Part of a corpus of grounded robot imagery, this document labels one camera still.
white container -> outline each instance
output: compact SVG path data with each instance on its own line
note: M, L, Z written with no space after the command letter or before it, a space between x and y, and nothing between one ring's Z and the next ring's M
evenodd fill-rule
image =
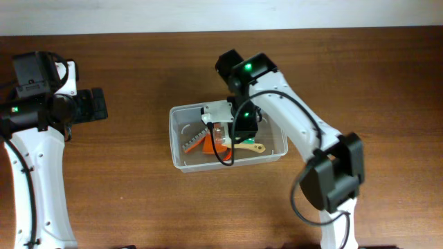
M222 165L214 154L204 154L202 152L203 143L187 154L181 148L182 145L206 128L201 121L200 114L200 109L205 104L208 103L174 107L170 111L169 138L172 161L174 166L183 173L229 168ZM263 144L266 150L259 154L245 149L236 149L234 165L231 167L277 161L288 152L286 135L263 111L262 115L263 120L258 123L255 142ZM223 158L225 155L226 153L220 154L220 157Z

plastic bin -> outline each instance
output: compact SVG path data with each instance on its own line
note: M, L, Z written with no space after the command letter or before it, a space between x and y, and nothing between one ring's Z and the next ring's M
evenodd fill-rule
M200 109L207 103L190 104L174 107L170 111L169 137L172 161L183 173L199 172L211 169L229 168L222 165L215 155L204 154L203 143L185 153L181 148L190 139L206 128L201 121ZM288 152L287 137L270 117L263 113L263 120L258 123L255 142L262 143L266 150L259 154L246 149L235 149L235 162L231 167L268 163L277 161Z

robotic arm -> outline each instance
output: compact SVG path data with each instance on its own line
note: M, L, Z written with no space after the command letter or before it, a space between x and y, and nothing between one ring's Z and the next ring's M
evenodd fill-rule
M291 195L296 214L304 222L322 227L322 248L358 248L353 214L359 185L364 182L363 145L359 137L355 133L343 136L321 120L292 91L265 54L244 61L231 50L220 56L215 68L235 96L229 97L226 104L208 104L201 110L202 121L210 128L213 123L227 122L234 144L255 137L260 110L264 110L307 162ZM306 220L297 211L293 193L298 183L308 201L320 210L320 223Z
M0 134L14 178L15 248L77 248L62 157L71 126L107 118L102 89L77 91L74 61L34 52L13 57L19 86L0 105Z

wooden table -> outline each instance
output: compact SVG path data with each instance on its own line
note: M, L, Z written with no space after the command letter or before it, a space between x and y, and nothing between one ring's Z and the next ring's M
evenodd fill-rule
M194 174L172 164L169 110L223 100L229 92L214 64L231 48L244 57L265 52L320 117L362 137L361 245L441 248L442 27L0 37L3 82L15 77L12 55L50 50L76 60L79 89L105 91L109 118L74 126L64 150L66 202L80 248L320 241L320 229L289 205L291 182L304 166L293 145L275 163ZM0 195L0 247L11 248L15 210L4 151ZM317 219L301 192L297 199Z

green light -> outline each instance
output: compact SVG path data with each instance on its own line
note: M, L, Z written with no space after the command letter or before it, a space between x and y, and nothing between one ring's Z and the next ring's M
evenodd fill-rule
M244 70L246 70L246 71L250 71L250 70L252 70L252 65L251 65L251 63L248 63L248 64L244 65Z

